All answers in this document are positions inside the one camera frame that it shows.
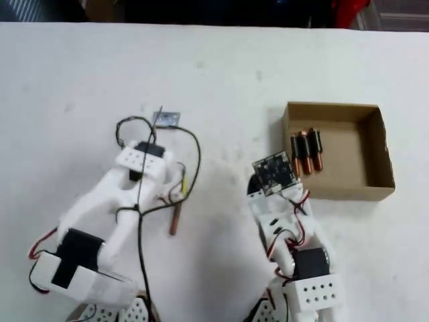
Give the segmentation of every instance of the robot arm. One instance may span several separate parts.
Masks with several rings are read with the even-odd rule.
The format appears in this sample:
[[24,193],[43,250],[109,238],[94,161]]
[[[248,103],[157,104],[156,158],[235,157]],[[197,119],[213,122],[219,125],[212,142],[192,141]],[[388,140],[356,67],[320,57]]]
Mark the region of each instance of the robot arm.
[[[288,165],[286,154],[282,158]],[[280,174],[282,169],[287,170],[288,166],[279,164],[271,167],[272,160],[275,156],[257,164],[262,163],[269,171],[280,169]],[[312,215],[309,192],[304,191],[292,171],[285,181],[279,181],[285,176],[275,172],[257,172],[256,175],[262,176],[260,190],[253,189],[247,200],[259,226],[267,257],[278,268],[267,288],[267,300],[249,321],[264,321],[269,314],[275,321],[284,321],[289,315],[293,322],[314,322],[319,317],[325,322],[348,321],[345,292],[341,278],[336,274],[336,254]],[[270,184],[281,186],[282,190],[273,191]],[[271,211],[273,201],[280,198],[285,203],[282,211]]]
[[[145,142],[131,142],[98,185],[62,216],[57,250],[41,253],[32,272],[34,284],[84,303],[120,308],[132,302],[138,283],[115,271],[118,255],[137,231],[138,211],[153,207],[158,197],[180,196],[175,180],[182,180],[173,154],[153,144],[147,149],[142,176],[145,151]],[[116,217],[107,235],[102,228],[106,216]],[[96,233],[87,229],[89,217],[100,224]]]

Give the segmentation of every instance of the cylindrical battery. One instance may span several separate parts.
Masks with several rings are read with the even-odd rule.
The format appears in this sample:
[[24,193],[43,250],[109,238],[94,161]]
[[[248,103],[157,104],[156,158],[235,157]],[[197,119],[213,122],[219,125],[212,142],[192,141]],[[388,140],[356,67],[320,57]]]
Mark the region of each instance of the cylindrical battery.
[[317,129],[311,128],[308,132],[308,142],[310,144],[310,153],[313,159],[314,169],[316,171],[322,171],[323,162],[322,162],[322,140],[320,139],[320,131]]
[[302,169],[305,174],[312,174],[312,167],[310,161],[310,145],[307,140],[307,132],[301,131],[298,133],[298,151],[300,153],[300,159],[302,161]]
[[296,176],[300,176],[300,151],[298,149],[298,141],[296,139],[296,136],[290,137],[290,148],[292,150],[292,166],[294,168],[294,172]]

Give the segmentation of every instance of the small metal plate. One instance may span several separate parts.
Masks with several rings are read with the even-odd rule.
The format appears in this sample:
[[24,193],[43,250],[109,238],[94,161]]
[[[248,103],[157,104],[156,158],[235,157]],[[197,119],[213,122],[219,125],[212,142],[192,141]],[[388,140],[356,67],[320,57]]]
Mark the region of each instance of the small metal plate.
[[155,127],[167,127],[167,126],[177,126],[179,125],[180,113],[178,112],[154,112],[152,117],[152,123],[156,124]]

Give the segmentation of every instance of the white bracket with holes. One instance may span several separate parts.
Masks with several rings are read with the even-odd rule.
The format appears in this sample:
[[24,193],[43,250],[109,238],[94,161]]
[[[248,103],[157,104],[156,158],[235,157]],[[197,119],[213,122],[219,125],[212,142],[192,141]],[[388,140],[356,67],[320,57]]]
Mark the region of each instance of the white bracket with holes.
[[[126,146],[116,157],[116,163],[130,170],[141,173],[145,153]],[[158,178],[166,168],[166,162],[162,158],[147,154],[145,161],[145,175]]]
[[144,301],[137,297],[127,310],[121,310],[119,322],[146,322],[149,320]]
[[[94,314],[94,305],[87,305],[78,320],[88,319]],[[128,309],[112,310],[108,307],[97,305],[95,315],[88,322],[115,322],[119,315],[118,322],[146,322],[149,319],[144,301],[136,297]]]
[[300,313],[318,311],[345,302],[338,274],[330,274],[288,283],[284,288],[291,310]]
[[256,310],[252,322],[277,322],[274,308],[269,300],[262,300]]
[[93,304],[89,304],[86,306],[85,310],[80,314],[80,317],[77,320],[83,320],[88,322],[115,322],[116,316],[118,315],[118,310],[108,309],[107,307],[101,307],[97,305],[97,309],[94,314],[95,306]]

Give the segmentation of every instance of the screw hole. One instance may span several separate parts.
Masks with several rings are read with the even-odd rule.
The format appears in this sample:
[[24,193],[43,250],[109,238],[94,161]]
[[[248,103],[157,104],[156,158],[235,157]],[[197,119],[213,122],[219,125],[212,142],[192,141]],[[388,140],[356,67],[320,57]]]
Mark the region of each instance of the screw hole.
[[277,235],[281,230],[283,229],[283,227],[277,227],[275,229],[275,231],[273,232],[274,235]]

